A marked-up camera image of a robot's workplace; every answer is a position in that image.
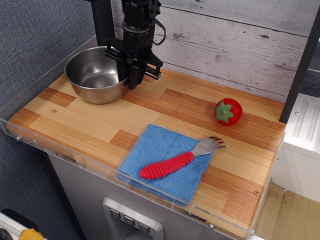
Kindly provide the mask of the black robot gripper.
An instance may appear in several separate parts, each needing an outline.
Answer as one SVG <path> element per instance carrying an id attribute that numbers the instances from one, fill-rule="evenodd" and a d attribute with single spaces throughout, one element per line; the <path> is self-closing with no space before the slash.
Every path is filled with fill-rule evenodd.
<path id="1" fill-rule="evenodd" d="M 105 55 L 116 61 L 119 82 L 134 90 L 144 75 L 159 79 L 163 62 L 152 52 L 155 24 L 134 28 L 123 23 L 122 29 L 123 39 L 105 39 Z"/>

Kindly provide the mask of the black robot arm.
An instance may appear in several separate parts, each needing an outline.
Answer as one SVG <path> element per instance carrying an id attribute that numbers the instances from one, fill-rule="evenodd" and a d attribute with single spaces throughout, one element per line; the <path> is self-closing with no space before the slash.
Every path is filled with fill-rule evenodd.
<path id="1" fill-rule="evenodd" d="M 152 52 L 154 45 L 159 46 L 165 41 L 154 41 L 155 28 L 160 27 L 166 34 L 166 29 L 156 17 L 159 15 L 158 0 L 123 0 L 124 13 L 121 24 L 122 40 L 105 39 L 105 55 L 116 61 L 117 74 L 120 81 L 126 81 L 129 90 L 134 90 L 141 84 L 145 75 L 154 79 L 161 76 L 163 62 Z"/>

